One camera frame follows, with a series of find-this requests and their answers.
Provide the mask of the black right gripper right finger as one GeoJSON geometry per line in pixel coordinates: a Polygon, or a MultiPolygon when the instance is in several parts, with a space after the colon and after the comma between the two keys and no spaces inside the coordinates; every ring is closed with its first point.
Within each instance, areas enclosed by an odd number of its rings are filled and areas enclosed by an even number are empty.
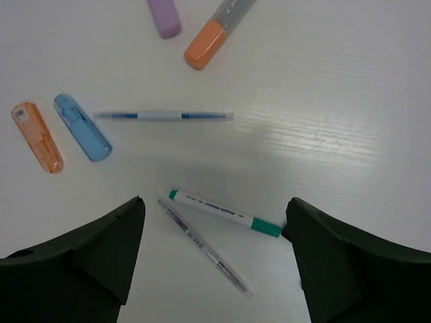
{"type": "Polygon", "coordinates": [[[430,253],[329,216],[294,197],[282,231],[312,322],[429,322],[430,253]]]}

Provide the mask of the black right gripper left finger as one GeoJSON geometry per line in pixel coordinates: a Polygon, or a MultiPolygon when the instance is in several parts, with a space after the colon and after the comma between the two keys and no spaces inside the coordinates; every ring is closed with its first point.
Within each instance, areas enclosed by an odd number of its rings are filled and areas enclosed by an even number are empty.
{"type": "Polygon", "coordinates": [[[1,259],[2,322],[116,322],[145,222],[134,197],[105,216],[1,259]]]}

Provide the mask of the green capped white marker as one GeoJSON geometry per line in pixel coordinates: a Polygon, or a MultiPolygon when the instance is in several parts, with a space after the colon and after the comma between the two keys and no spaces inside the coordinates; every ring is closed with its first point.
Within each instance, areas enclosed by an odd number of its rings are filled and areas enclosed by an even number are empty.
{"type": "Polygon", "coordinates": [[[278,238],[281,235],[282,228],[277,224],[248,215],[242,211],[237,211],[233,208],[223,206],[219,203],[208,201],[183,190],[171,190],[168,197],[176,203],[187,205],[194,209],[203,211],[204,213],[229,219],[262,234],[275,238],[278,238]]]}

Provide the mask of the clear purple ballpoint pen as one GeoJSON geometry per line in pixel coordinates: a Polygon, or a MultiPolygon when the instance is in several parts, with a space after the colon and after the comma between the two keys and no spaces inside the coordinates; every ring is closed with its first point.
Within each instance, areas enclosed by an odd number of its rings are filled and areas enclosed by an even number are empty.
{"type": "Polygon", "coordinates": [[[167,215],[182,229],[190,241],[205,255],[212,265],[214,265],[225,276],[239,292],[248,299],[253,296],[252,289],[243,277],[214,249],[209,242],[193,227],[178,210],[169,205],[166,201],[158,198],[158,204],[163,208],[167,215]]]}

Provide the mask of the purple highlighter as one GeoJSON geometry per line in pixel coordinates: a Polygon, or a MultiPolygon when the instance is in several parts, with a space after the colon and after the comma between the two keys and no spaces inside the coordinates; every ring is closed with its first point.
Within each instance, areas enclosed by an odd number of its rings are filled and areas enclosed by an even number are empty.
{"type": "Polygon", "coordinates": [[[169,39],[180,33],[181,22],[173,0],[147,0],[147,4],[162,39],[169,39]]]}

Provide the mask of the orange grey highlighter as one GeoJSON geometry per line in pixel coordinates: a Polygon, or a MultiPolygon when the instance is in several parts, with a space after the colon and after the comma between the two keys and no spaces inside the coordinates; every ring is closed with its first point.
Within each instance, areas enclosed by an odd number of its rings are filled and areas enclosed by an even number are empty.
{"type": "Polygon", "coordinates": [[[206,67],[255,0],[225,0],[196,35],[184,53],[185,61],[200,71],[206,67]]]}

